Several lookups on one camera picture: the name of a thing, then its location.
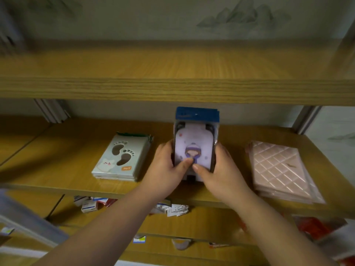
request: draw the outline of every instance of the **person's left arm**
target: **person's left arm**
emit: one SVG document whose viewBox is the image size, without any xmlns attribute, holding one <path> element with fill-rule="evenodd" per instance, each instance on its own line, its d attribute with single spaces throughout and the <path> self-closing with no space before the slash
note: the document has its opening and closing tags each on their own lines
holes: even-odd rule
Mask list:
<svg viewBox="0 0 355 266">
<path fill-rule="evenodd" d="M 34 266 L 114 265 L 150 210 L 180 183 L 193 159 L 174 168 L 171 142 L 161 144 L 142 183 Z"/>
</svg>

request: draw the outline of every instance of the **blue box top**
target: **blue box top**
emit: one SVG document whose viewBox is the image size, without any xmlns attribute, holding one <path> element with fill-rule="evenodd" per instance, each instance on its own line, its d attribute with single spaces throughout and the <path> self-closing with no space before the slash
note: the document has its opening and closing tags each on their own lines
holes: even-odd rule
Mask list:
<svg viewBox="0 0 355 266">
<path fill-rule="evenodd" d="M 175 119 L 219 123 L 219 111 L 212 108 L 179 106 L 176 108 Z"/>
</svg>

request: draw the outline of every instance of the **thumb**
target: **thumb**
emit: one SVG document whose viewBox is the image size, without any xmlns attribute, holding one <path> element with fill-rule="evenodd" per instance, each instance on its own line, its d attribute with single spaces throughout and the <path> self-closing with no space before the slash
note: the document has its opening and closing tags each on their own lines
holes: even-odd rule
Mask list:
<svg viewBox="0 0 355 266">
<path fill-rule="evenodd" d="M 211 177 L 211 173 L 205 167 L 199 164 L 196 163 L 193 164 L 192 168 L 195 171 L 195 173 L 197 173 L 199 176 L 202 177 L 203 181 L 206 181 Z"/>
<path fill-rule="evenodd" d="M 179 174 L 184 175 L 192 163 L 193 158 L 186 158 L 175 167 L 175 170 Z"/>
</svg>

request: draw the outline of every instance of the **person's left hand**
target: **person's left hand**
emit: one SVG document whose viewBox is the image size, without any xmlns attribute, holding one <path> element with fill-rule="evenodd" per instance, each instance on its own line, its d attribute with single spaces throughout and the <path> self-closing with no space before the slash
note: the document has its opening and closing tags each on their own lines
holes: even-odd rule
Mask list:
<svg viewBox="0 0 355 266">
<path fill-rule="evenodd" d="M 171 160 L 173 151 L 171 142 L 172 140 L 158 146 L 141 183 L 145 191 L 154 196 L 157 202 L 164 200 L 173 192 L 193 163 L 192 158 L 187 158 L 174 167 Z"/>
</svg>

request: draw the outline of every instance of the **hand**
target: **hand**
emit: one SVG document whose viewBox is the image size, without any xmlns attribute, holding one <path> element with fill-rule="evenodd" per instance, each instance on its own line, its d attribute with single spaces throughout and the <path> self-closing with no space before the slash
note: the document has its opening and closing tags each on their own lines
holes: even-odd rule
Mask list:
<svg viewBox="0 0 355 266">
<path fill-rule="evenodd" d="M 201 176 L 206 188 L 217 199 L 233 208 L 236 201 L 240 201 L 239 197 L 251 190 L 228 150 L 221 143 L 216 144 L 215 152 L 216 166 L 213 173 L 198 164 L 194 164 L 192 168 Z"/>
<path fill-rule="evenodd" d="M 192 158 L 187 158 L 174 167 L 172 152 L 171 141 L 160 144 L 141 183 L 155 197 L 157 203 L 173 192 L 193 163 Z"/>
</svg>

